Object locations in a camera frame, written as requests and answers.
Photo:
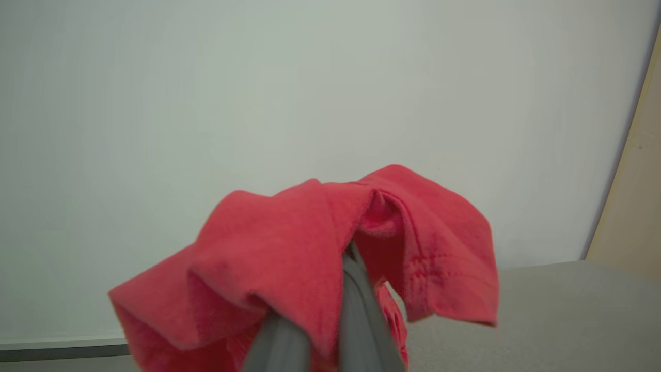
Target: dark strip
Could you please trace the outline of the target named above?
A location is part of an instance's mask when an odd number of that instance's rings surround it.
[[[0,350],[0,362],[74,359],[129,355],[128,345],[85,346],[82,348]]]

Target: red garment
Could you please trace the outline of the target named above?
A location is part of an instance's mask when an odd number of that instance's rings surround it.
[[[301,326],[316,360],[332,366],[341,256],[352,238],[403,353],[406,330],[385,280],[409,321],[437,314],[496,323],[488,222],[464,198],[399,165],[359,182],[311,179],[273,197],[235,191],[193,244],[110,298],[145,371],[238,370],[269,306]]]

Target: gray floor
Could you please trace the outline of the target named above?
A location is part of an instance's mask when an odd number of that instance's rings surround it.
[[[409,326],[410,372],[661,371],[661,284],[586,261],[506,270],[499,327]],[[132,372],[130,357],[0,363],[2,372]]]

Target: white wall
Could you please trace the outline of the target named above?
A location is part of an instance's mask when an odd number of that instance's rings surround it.
[[[106,292],[234,189],[401,163],[576,260],[657,1],[0,3],[0,343],[107,338]]]

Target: crumpled red fabric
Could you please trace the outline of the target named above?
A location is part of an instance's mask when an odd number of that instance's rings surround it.
[[[197,240],[110,291],[144,371],[238,371],[267,309],[302,327],[332,370],[342,253],[359,247],[406,360],[408,320],[495,325],[498,276],[486,218],[463,197],[390,165],[358,182],[311,179],[273,197],[235,191]]]

